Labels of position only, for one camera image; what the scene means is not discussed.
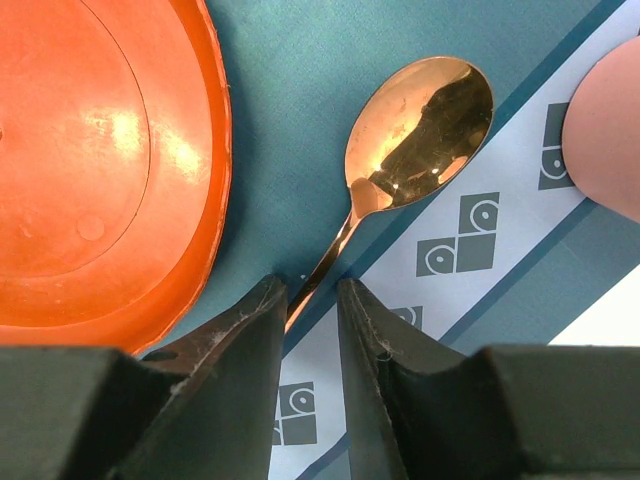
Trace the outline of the copper spoon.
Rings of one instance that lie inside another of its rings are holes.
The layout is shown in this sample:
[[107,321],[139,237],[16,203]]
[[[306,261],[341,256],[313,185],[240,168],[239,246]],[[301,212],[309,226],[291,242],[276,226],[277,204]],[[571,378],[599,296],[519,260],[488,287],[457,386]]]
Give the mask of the copper spoon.
[[477,154],[495,97],[487,76],[453,56],[416,60],[371,95],[349,134],[344,174],[350,211],[287,309],[291,329],[366,217],[416,203],[443,188]]

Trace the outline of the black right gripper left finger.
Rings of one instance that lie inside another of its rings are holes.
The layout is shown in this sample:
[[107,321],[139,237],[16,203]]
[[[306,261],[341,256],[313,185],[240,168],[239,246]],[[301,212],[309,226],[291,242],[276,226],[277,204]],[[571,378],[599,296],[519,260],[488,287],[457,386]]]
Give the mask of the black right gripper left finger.
[[284,283],[265,276],[140,359],[106,347],[3,347],[2,477],[266,478],[286,303]]

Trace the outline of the blue patterned placemat cloth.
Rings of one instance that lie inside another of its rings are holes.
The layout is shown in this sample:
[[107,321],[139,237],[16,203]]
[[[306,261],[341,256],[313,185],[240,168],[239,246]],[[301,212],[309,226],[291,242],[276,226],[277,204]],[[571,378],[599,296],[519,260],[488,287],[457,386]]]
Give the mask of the blue patterned placemat cloth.
[[350,477],[336,286],[357,278],[464,354],[490,344],[601,344],[590,315],[633,282],[636,223],[585,198],[558,156],[565,103],[600,54],[639,30],[635,1],[212,1],[233,116],[232,185],[209,281],[180,323],[233,306],[263,276],[299,291],[350,209],[344,153],[370,95],[401,67],[476,65],[491,131],[439,193],[367,217],[283,344],[273,479]]

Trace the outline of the pink plastic cup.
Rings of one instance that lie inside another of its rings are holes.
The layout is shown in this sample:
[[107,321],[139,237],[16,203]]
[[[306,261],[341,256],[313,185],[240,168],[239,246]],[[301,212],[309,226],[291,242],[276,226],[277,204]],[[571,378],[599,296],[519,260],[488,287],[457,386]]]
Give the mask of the pink plastic cup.
[[564,162],[594,202],[639,221],[639,39],[600,59],[581,81],[562,129]]

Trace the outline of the red round plate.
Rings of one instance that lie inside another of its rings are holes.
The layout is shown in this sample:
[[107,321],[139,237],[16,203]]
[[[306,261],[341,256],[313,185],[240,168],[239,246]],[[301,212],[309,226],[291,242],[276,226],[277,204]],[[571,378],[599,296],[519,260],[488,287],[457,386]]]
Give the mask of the red round plate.
[[3,2],[2,344],[162,339],[211,272],[231,137],[204,2]]

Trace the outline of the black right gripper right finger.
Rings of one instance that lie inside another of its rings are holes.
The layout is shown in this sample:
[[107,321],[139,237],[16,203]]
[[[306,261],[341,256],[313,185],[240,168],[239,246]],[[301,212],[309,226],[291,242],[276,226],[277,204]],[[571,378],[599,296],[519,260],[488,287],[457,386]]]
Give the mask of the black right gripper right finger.
[[355,479],[635,479],[635,347],[490,345],[466,356],[337,288]]

